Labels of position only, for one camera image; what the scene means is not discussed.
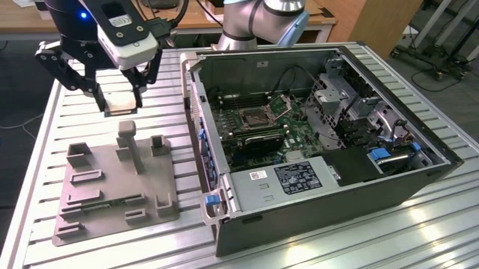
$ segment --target circuit board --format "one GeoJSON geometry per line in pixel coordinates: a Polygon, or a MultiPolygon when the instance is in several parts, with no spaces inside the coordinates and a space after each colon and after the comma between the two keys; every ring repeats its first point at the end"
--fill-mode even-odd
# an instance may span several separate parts
{"type": "Polygon", "coordinates": [[[301,106],[298,99],[281,94],[265,106],[213,111],[233,172],[285,163],[289,152],[310,158],[323,151],[301,106]],[[281,145],[275,141],[262,142],[259,146],[265,150],[247,152],[249,142],[262,137],[277,137],[281,145]]]}

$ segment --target black wire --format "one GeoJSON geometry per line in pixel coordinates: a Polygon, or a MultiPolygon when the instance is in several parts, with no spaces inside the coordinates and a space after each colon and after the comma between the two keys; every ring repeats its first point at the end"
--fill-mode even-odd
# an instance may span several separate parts
{"type": "MultiPolygon", "coordinates": [[[[462,4],[462,6],[460,7],[458,13],[460,13],[460,11],[464,9],[464,7],[465,7],[465,5],[466,5],[466,3],[468,3],[469,1],[470,1],[470,0],[466,0],[465,3],[462,4]]],[[[454,18],[456,18],[456,17],[453,17],[453,18],[448,21],[448,23],[445,23],[445,25],[442,26],[442,28],[441,28],[441,30],[440,30],[440,33],[438,33],[438,34],[436,35],[436,37],[434,37],[434,43],[436,43],[436,39],[438,38],[438,36],[444,33],[444,30],[445,30],[446,25],[449,25],[449,24],[452,23],[452,21],[454,20],[454,18]]]]}
{"type": "Polygon", "coordinates": [[[137,0],[137,5],[138,5],[138,10],[139,10],[139,12],[141,12],[141,14],[142,14],[145,20],[147,20],[149,18],[147,18],[147,15],[146,15],[145,12],[143,12],[142,5],[141,5],[141,1],[139,1],[139,0],[137,0]]]}
{"type": "Polygon", "coordinates": [[[219,20],[217,20],[215,16],[210,13],[210,11],[207,10],[207,8],[203,6],[201,0],[197,0],[197,3],[201,5],[201,8],[205,10],[205,12],[209,14],[210,18],[219,24],[219,26],[223,27],[223,24],[219,22],[219,20]]]}
{"type": "MultiPolygon", "coordinates": [[[[282,73],[282,75],[279,76],[279,79],[278,79],[278,82],[277,82],[277,84],[275,84],[275,87],[273,88],[271,94],[274,94],[274,93],[277,92],[277,90],[278,90],[278,88],[279,88],[279,85],[281,85],[281,82],[282,82],[282,80],[283,80],[283,78],[285,78],[287,72],[289,72],[290,70],[294,70],[294,68],[299,68],[301,70],[303,70],[303,72],[310,76],[310,78],[313,79],[313,81],[315,82],[315,84],[318,84],[318,85],[321,84],[321,82],[318,81],[318,79],[315,78],[315,76],[311,74],[311,72],[310,72],[309,70],[306,70],[305,67],[302,67],[302,66],[299,66],[299,65],[295,64],[294,66],[290,66],[290,67],[287,67],[287,68],[283,70],[283,73],[282,73]]],[[[295,79],[297,79],[297,72],[294,73],[294,80],[293,80],[293,82],[290,83],[290,86],[289,86],[289,87],[291,87],[291,85],[293,85],[295,79]]]]}
{"type": "Polygon", "coordinates": [[[390,140],[394,140],[394,138],[396,138],[397,126],[398,126],[398,124],[400,124],[401,121],[402,121],[402,120],[398,119],[398,120],[396,120],[396,122],[394,122],[394,124],[393,124],[390,140]]]}
{"type": "Polygon", "coordinates": [[[414,38],[413,38],[413,31],[412,31],[412,25],[409,25],[410,27],[410,37],[412,37],[412,47],[414,48],[414,51],[418,52],[418,48],[417,48],[417,44],[414,43],[414,38]]]}
{"type": "Polygon", "coordinates": [[[357,94],[355,97],[353,98],[351,103],[347,105],[345,111],[342,112],[343,115],[346,115],[346,113],[350,111],[350,109],[351,109],[354,103],[357,103],[358,99],[359,99],[359,94],[357,94]]]}
{"type": "Polygon", "coordinates": [[[181,13],[179,15],[177,16],[177,18],[174,18],[170,22],[175,27],[178,27],[181,21],[183,20],[186,14],[187,14],[187,9],[189,9],[189,4],[190,4],[190,0],[183,0],[183,5],[182,5],[182,9],[181,9],[181,13]]]}
{"type": "Polygon", "coordinates": [[[151,7],[151,1],[147,0],[147,3],[149,3],[149,7],[150,7],[150,11],[151,11],[153,17],[157,18],[157,14],[155,14],[155,12],[154,12],[154,10],[153,10],[153,7],[151,7]]]}
{"type": "Polygon", "coordinates": [[[432,69],[425,69],[425,70],[420,71],[418,73],[416,73],[416,74],[412,76],[412,81],[413,81],[413,83],[414,83],[420,88],[422,88],[425,91],[430,91],[430,92],[445,91],[446,89],[449,89],[450,87],[453,87],[454,85],[457,85],[457,84],[460,84],[460,83],[462,82],[462,80],[460,80],[458,82],[450,84],[449,86],[446,86],[445,88],[442,88],[442,89],[440,89],[440,90],[432,90],[432,89],[425,88],[425,87],[421,86],[421,85],[418,84],[418,82],[414,80],[414,77],[416,77],[417,75],[420,75],[421,73],[429,72],[429,71],[432,71],[432,70],[434,70],[434,68],[432,68],[432,69]]]}
{"type": "Polygon", "coordinates": [[[0,52],[3,52],[7,47],[9,47],[9,40],[6,41],[6,45],[5,45],[3,48],[0,49],[0,52]]]}
{"type": "Polygon", "coordinates": [[[15,209],[15,206],[0,206],[0,210],[15,209]]]}

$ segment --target slotted metal table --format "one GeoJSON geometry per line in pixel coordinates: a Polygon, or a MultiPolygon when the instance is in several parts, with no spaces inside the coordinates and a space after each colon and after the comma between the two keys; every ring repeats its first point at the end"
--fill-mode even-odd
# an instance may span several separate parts
{"type": "MultiPolygon", "coordinates": [[[[23,183],[0,268],[473,268],[479,266],[479,146],[371,49],[342,43],[457,154],[464,166],[401,206],[230,256],[215,257],[202,222],[201,184],[182,99],[181,54],[167,50],[159,79],[135,115],[105,118],[94,99],[57,81],[23,183]],[[118,122],[134,119],[137,139],[165,134],[174,148],[181,218],[55,247],[51,237],[69,144],[115,143],[118,122]]],[[[130,90],[117,70],[98,78],[105,92],[130,90]]]]}

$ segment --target cable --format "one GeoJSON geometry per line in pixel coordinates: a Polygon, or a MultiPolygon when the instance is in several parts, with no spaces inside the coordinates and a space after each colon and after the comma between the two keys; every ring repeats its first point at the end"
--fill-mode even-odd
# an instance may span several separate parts
{"type": "Polygon", "coordinates": [[[479,14],[474,19],[474,23],[470,26],[470,28],[468,29],[468,31],[464,33],[462,38],[460,38],[460,42],[457,43],[457,45],[453,48],[452,51],[452,55],[450,55],[450,59],[454,59],[454,57],[457,56],[457,54],[460,53],[461,49],[464,48],[469,38],[472,37],[474,31],[476,31],[476,27],[478,27],[478,23],[479,23],[479,14]]]}
{"type": "Polygon", "coordinates": [[[3,48],[0,49],[0,52],[3,52],[7,47],[9,47],[9,40],[6,41],[6,44],[5,44],[3,48]]]}
{"type": "Polygon", "coordinates": [[[143,16],[143,19],[145,19],[145,20],[149,20],[147,15],[145,14],[145,11],[143,11],[143,9],[142,9],[142,5],[141,5],[141,1],[139,1],[139,0],[137,0],[137,6],[138,6],[138,10],[139,10],[139,12],[141,12],[141,14],[142,14],[142,16],[143,16]]]}
{"type": "Polygon", "coordinates": [[[428,72],[428,71],[432,71],[432,70],[434,70],[434,69],[433,69],[433,68],[432,68],[432,69],[425,69],[425,70],[420,71],[418,73],[416,73],[416,74],[412,76],[412,81],[413,81],[413,83],[414,83],[420,88],[422,88],[425,91],[430,91],[430,92],[445,91],[446,89],[449,89],[450,87],[453,87],[454,85],[457,85],[457,84],[460,84],[460,83],[462,82],[462,80],[460,80],[458,82],[450,84],[449,86],[446,86],[445,88],[442,88],[442,89],[440,89],[440,90],[430,90],[430,89],[425,88],[425,87],[421,86],[421,85],[418,84],[418,82],[414,80],[414,77],[416,77],[417,75],[420,75],[421,73],[428,72]]]}
{"type": "Polygon", "coordinates": [[[210,18],[219,24],[219,26],[223,27],[223,24],[219,22],[219,20],[217,20],[215,16],[210,13],[210,11],[207,10],[207,8],[203,6],[201,0],[197,0],[197,3],[201,5],[201,8],[205,10],[205,12],[209,14],[210,18]]]}
{"type": "Polygon", "coordinates": [[[303,72],[310,76],[310,78],[311,78],[311,80],[315,82],[315,84],[318,84],[318,85],[321,84],[321,82],[318,81],[318,79],[315,78],[315,76],[311,74],[311,72],[310,72],[309,70],[306,70],[305,67],[302,67],[302,66],[299,66],[299,65],[295,64],[294,66],[290,66],[290,67],[287,67],[287,68],[283,70],[283,73],[282,73],[282,75],[279,76],[279,79],[278,79],[278,82],[277,82],[277,84],[275,84],[275,87],[273,88],[271,94],[274,94],[274,93],[277,92],[277,90],[278,90],[278,88],[279,88],[279,85],[281,85],[281,82],[282,82],[282,80],[283,80],[283,78],[285,78],[287,72],[289,72],[290,70],[293,70],[294,68],[299,68],[301,70],[303,70],[303,72]]]}
{"type": "Polygon", "coordinates": [[[17,125],[17,126],[0,126],[0,129],[15,129],[15,128],[21,128],[22,126],[26,126],[29,123],[31,123],[33,121],[35,121],[38,118],[41,118],[43,116],[43,114],[38,115],[35,118],[27,120],[25,123],[17,125]]]}
{"type": "Polygon", "coordinates": [[[0,210],[9,210],[9,209],[15,209],[15,205],[13,205],[13,206],[0,206],[0,210]]]}
{"type": "Polygon", "coordinates": [[[410,37],[412,37],[412,47],[414,48],[414,51],[418,52],[418,48],[417,48],[417,44],[414,44],[414,38],[413,38],[413,30],[412,30],[412,25],[409,25],[410,27],[410,37]]]}
{"type": "Polygon", "coordinates": [[[43,116],[43,114],[38,115],[35,118],[27,120],[25,123],[19,124],[19,125],[15,125],[15,126],[0,126],[0,129],[3,130],[13,130],[13,129],[17,129],[17,128],[21,128],[25,130],[25,132],[34,138],[37,139],[35,135],[33,135],[33,133],[26,129],[26,125],[29,123],[31,123],[33,121],[35,121],[38,118],[41,118],[43,116]]]}
{"type": "Polygon", "coordinates": [[[342,112],[343,115],[346,115],[346,113],[350,111],[350,109],[351,109],[354,103],[357,103],[358,99],[359,99],[359,94],[357,94],[355,97],[353,98],[351,103],[347,105],[345,111],[342,112]]]}
{"type": "MultiPolygon", "coordinates": [[[[466,0],[465,3],[462,4],[462,6],[460,7],[458,13],[460,13],[461,10],[464,9],[464,7],[465,7],[465,5],[466,5],[466,3],[468,3],[469,1],[470,1],[470,0],[466,0]]],[[[456,18],[456,17],[453,17],[453,18],[448,21],[448,23],[445,23],[445,25],[442,26],[442,28],[441,28],[441,30],[440,30],[440,33],[438,33],[438,34],[436,35],[436,37],[434,37],[434,43],[436,43],[436,39],[438,38],[438,36],[444,33],[444,30],[445,30],[446,25],[449,25],[449,24],[452,23],[452,21],[454,20],[454,18],[456,18]]]]}
{"type": "Polygon", "coordinates": [[[155,12],[154,12],[154,10],[153,10],[153,7],[151,7],[151,1],[150,1],[150,0],[147,0],[147,3],[149,3],[149,7],[150,7],[150,11],[151,11],[151,15],[153,15],[153,17],[154,17],[154,18],[157,18],[157,14],[155,14],[155,12]]]}
{"type": "Polygon", "coordinates": [[[33,137],[33,139],[37,140],[35,135],[33,135],[33,133],[27,130],[26,125],[22,126],[22,129],[23,129],[23,130],[26,131],[26,133],[33,137]]]}
{"type": "Polygon", "coordinates": [[[189,4],[190,4],[190,0],[183,0],[183,5],[182,5],[182,9],[181,9],[181,13],[179,15],[177,16],[177,18],[174,18],[170,22],[175,27],[178,27],[181,21],[183,20],[186,14],[187,14],[187,9],[189,9],[189,4]]]}

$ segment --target motherboard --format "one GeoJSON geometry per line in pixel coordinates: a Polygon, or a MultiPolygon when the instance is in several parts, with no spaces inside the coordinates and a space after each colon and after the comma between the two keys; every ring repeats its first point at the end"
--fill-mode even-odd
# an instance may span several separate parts
{"type": "Polygon", "coordinates": [[[302,108],[305,100],[286,94],[265,97],[223,100],[213,110],[231,171],[306,159],[323,151],[302,108]]]}

